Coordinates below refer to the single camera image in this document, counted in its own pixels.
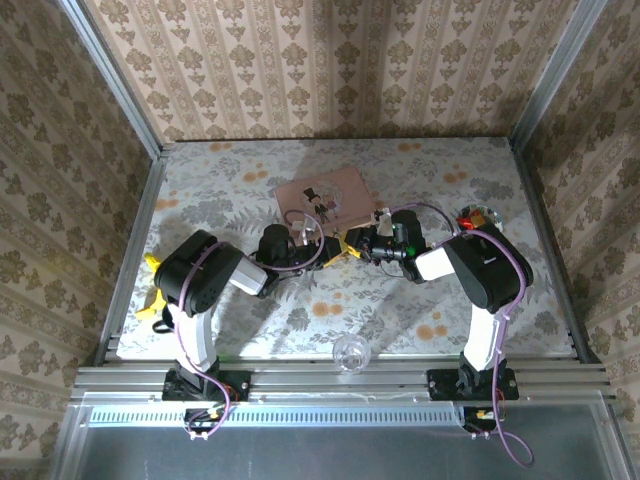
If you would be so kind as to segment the brass padlock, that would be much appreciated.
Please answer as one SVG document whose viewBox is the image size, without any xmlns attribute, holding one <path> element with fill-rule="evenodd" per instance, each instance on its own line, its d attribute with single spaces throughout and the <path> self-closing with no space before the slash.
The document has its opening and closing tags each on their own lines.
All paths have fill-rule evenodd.
<svg viewBox="0 0 640 480">
<path fill-rule="evenodd" d="M 347 258 L 348 256 L 361 258 L 361 253 L 353 246 L 346 242 L 346 237 L 326 237 L 325 244 L 326 253 L 328 254 L 328 260 L 323 263 L 324 268 L 329 268 L 334 265 L 339 259 Z"/>
</svg>

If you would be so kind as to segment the pink box with cartoon couple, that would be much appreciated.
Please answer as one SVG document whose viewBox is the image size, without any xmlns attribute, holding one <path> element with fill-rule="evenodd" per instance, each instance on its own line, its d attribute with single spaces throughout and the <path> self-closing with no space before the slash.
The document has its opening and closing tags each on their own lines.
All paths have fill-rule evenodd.
<svg viewBox="0 0 640 480">
<path fill-rule="evenodd" d="M 275 197 L 296 245 L 320 238 L 315 224 L 298 210 L 313 216 L 330 237 L 334 228 L 346 232 L 368 225 L 376 209 L 364 179 L 353 166 L 279 186 Z"/>
</svg>

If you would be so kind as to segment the clear glass cup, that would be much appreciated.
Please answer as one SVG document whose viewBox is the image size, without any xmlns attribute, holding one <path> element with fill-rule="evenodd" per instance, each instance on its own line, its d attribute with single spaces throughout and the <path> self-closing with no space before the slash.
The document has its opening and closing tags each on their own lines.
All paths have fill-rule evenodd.
<svg viewBox="0 0 640 480">
<path fill-rule="evenodd" d="M 371 346 L 361 335 L 346 334 L 335 341 L 332 356 L 339 371 L 345 374 L 357 374 L 368 366 L 371 359 Z"/>
</svg>

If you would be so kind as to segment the glass candy bowl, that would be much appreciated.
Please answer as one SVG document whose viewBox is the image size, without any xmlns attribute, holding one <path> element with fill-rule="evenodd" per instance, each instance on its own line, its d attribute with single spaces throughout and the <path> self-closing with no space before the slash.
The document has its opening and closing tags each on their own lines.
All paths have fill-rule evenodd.
<svg viewBox="0 0 640 480">
<path fill-rule="evenodd" d="M 462 207 L 458 213 L 456 214 L 455 220 L 458 217 L 470 217 L 471 215 L 473 215 L 475 212 L 481 213 L 485 219 L 486 219 L 486 224 L 482 225 L 476 229 L 470 229 L 470 230 L 477 230 L 480 228 L 484 228 L 487 227 L 489 225 L 493 226 L 496 230 L 498 230 L 500 233 L 504 232 L 504 222 L 502 217 L 500 216 L 500 214 L 494 210 L 491 209 L 490 207 L 483 205 L 483 204 L 470 204 L 467 206 Z M 458 229 L 460 232 L 465 232 L 468 230 L 462 230 L 459 226 Z"/>
</svg>

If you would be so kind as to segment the yellow spring clamp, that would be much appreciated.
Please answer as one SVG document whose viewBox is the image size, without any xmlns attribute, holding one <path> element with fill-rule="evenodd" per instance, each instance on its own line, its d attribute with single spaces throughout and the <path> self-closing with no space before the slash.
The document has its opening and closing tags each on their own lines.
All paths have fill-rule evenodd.
<svg viewBox="0 0 640 480">
<path fill-rule="evenodd" d="M 155 275 L 161 265 L 161 261 L 152 253 L 145 253 L 144 260 L 151 273 Z M 135 317 L 139 321 L 152 319 L 166 306 L 166 300 L 163 297 L 163 293 L 155 284 L 153 285 L 153 293 L 154 296 L 152 298 L 152 301 L 135 313 Z"/>
</svg>

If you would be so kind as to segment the black connector box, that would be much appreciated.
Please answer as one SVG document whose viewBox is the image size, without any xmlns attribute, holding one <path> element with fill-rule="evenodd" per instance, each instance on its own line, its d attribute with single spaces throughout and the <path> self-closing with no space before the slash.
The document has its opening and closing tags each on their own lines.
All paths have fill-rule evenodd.
<svg viewBox="0 0 640 480">
<path fill-rule="evenodd" d="M 188 432 L 196 434 L 209 433 L 220 422 L 224 415 L 223 407 L 207 409 L 186 409 L 184 413 L 184 427 Z"/>
<path fill-rule="evenodd" d="M 489 435 L 497 430 L 498 419 L 493 407 L 463 407 L 462 428 L 475 435 Z"/>
</svg>

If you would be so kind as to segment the grey metal sheet panel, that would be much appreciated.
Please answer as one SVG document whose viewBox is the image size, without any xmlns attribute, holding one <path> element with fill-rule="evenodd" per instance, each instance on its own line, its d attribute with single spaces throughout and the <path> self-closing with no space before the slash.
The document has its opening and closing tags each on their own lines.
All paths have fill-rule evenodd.
<svg viewBox="0 0 640 480">
<path fill-rule="evenodd" d="M 640 480 L 612 412 L 596 396 L 512 404 L 497 430 L 458 427 L 228 427 L 208 439 L 185 427 L 92 427 L 72 407 L 48 480 Z M 445 406 L 406 405 L 266 406 Z"/>
</svg>

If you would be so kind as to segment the aluminium cross rail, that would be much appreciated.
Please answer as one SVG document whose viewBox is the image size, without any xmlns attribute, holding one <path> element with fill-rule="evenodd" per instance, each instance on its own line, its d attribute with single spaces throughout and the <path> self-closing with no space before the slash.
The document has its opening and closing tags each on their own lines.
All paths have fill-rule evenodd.
<svg viewBox="0 0 640 480">
<path fill-rule="evenodd" d="M 605 369 L 573 359 L 516 359 L 508 362 L 515 379 L 510 384 L 524 402 L 573 401 L 592 395 L 615 397 Z M 71 399 L 103 402 L 158 401 L 169 362 L 108 363 L 82 367 Z M 425 399 L 440 382 L 432 370 L 457 370 L 455 359 L 375 359 L 364 371 L 346 374 L 330 360 L 237 361 L 221 365 L 233 373 L 251 373 L 252 402 L 312 400 L 394 401 Z"/>
</svg>

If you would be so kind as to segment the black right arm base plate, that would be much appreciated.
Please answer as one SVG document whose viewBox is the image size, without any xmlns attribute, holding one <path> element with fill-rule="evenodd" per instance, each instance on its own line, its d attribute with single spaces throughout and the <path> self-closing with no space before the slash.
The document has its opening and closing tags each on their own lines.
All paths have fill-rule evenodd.
<svg viewBox="0 0 640 480">
<path fill-rule="evenodd" d="M 483 370 L 478 375 L 460 369 L 430 369 L 427 387 L 433 401 L 489 401 L 492 399 L 493 370 Z M 520 397 L 515 372 L 507 368 L 497 377 L 497 389 L 506 400 Z"/>
</svg>

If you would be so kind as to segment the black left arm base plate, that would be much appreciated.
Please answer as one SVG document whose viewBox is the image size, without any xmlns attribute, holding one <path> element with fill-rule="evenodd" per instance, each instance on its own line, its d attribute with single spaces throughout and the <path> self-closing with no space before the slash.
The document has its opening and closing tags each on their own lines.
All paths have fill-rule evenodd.
<svg viewBox="0 0 640 480">
<path fill-rule="evenodd" d="M 217 381 L 225 388 L 232 402 L 246 401 L 249 397 L 251 373 L 245 370 L 218 372 Z M 224 402 L 219 386 L 211 380 L 188 370 L 169 369 L 164 378 L 163 401 L 209 401 Z"/>
</svg>

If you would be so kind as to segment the aluminium side rail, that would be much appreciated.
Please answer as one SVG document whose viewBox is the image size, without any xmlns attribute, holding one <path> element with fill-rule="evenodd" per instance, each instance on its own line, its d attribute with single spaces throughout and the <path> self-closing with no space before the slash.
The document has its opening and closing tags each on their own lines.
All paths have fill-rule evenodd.
<svg viewBox="0 0 640 480">
<path fill-rule="evenodd" d="M 107 361 L 110 342 L 112 339 L 119 337 L 126 320 L 170 150 L 171 147 L 164 147 L 151 163 L 135 221 L 130 231 L 127 249 L 105 317 L 100 341 L 95 352 L 94 367 L 100 367 Z"/>
<path fill-rule="evenodd" d="M 551 282 L 558 298 L 564 322 L 573 341 L 576 357 L 583 364 L 598 364 L 600 360 L 589 346 L 587 329 L 578 319 L 574 309 L 569 275 L 544 203 L 543 187 L 537 170 L 534 165 L 523 157 L 513 140 L 508 139 L 508 145 L 514 157 L 515 166 L 531 211 L 543 255 L 548 265 Z"/>
</svg>

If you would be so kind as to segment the aluminium upright post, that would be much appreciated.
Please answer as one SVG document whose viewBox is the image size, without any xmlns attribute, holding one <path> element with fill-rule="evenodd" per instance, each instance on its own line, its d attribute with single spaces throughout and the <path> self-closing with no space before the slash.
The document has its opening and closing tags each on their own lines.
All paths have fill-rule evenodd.
<svg viewBox="0 0 640 480">
<path fill-rule="evenodd" d="M 155 134 L 85 0 L 59 0 L 59 3 L 149 157 L 153 162 L 157 161 L 162 153 L 162 142 Z"/>
<path fill-rule="evenodd" d="M 510 136 L 514 152 L 524 149 L 576 61 L 608 0 L 579 0 L 570 21 Z"/>
</svg>

